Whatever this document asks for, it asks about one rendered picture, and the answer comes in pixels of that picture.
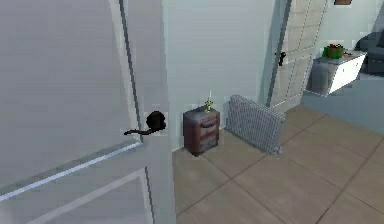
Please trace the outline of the dark red bedside cabinet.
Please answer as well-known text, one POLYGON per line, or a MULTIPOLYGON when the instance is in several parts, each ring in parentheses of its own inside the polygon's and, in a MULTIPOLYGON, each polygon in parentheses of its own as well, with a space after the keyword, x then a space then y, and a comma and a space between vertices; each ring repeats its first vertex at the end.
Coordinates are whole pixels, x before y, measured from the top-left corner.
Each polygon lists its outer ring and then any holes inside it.
POLYGON ((184 148, 198 157, 216 147, 219 141, 220 113, 200 106, 183 114, 184 148))

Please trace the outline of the grey checked flat panel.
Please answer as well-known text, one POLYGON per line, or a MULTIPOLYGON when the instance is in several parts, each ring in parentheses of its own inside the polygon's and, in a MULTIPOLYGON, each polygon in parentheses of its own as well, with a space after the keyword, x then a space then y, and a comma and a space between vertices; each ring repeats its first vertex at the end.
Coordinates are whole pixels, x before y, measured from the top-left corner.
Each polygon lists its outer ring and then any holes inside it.
POLYGON ((232 95, 228 104, 226 129, 269 155, 279 156, 279 139, 285 114, 241 95, 232 95))

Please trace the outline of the white panelled room door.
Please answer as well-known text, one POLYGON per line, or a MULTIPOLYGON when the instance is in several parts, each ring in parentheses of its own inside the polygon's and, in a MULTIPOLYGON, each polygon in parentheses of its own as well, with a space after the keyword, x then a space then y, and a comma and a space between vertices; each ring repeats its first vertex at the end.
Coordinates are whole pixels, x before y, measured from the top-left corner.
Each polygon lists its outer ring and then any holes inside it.
POLYGON ((327 0, 286 0, 267 106, 286 112, 300 104, 327 0), (278 65, 280 52, 286 52, 278 65))

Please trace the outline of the pale grey room door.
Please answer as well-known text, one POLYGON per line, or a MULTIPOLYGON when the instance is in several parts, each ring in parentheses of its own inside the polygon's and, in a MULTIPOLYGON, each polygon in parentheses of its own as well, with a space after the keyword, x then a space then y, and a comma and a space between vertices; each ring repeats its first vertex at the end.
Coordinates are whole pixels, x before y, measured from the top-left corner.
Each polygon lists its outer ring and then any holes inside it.
POLYGON ((0 224, 176 224, 167 115, 162 0, 0 0, 0 224))

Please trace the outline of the white low cabinet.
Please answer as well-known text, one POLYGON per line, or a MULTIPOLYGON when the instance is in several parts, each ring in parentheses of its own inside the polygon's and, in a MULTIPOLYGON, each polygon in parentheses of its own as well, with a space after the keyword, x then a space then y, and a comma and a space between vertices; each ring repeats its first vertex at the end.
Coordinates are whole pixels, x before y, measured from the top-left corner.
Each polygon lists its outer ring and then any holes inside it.
POLYGON ((365 57, 366 52, 347 50, 339 59, 314 59, 306 90, 328 96, 350 84, 357 78, 365 57))

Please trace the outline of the green and red plant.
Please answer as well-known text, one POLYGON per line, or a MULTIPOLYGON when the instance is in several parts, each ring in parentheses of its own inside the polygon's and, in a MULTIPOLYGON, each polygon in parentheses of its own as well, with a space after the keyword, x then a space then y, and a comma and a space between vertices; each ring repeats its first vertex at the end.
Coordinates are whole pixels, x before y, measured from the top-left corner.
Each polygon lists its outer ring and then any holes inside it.
POLYGON ((329 44, 324 48, 322 56, 330 59, 340 59, 343 53, 344 47, 341 44, 329 44))

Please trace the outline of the dark grey sofa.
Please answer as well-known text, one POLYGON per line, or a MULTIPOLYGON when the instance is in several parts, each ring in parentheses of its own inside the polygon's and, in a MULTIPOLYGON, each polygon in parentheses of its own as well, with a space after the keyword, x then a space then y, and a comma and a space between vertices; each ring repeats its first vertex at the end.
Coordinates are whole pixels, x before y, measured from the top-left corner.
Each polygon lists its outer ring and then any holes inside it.
POLYGON ((355 50, 366 52, 361 72, 384 77, 384 29, 361 38, 355 50))

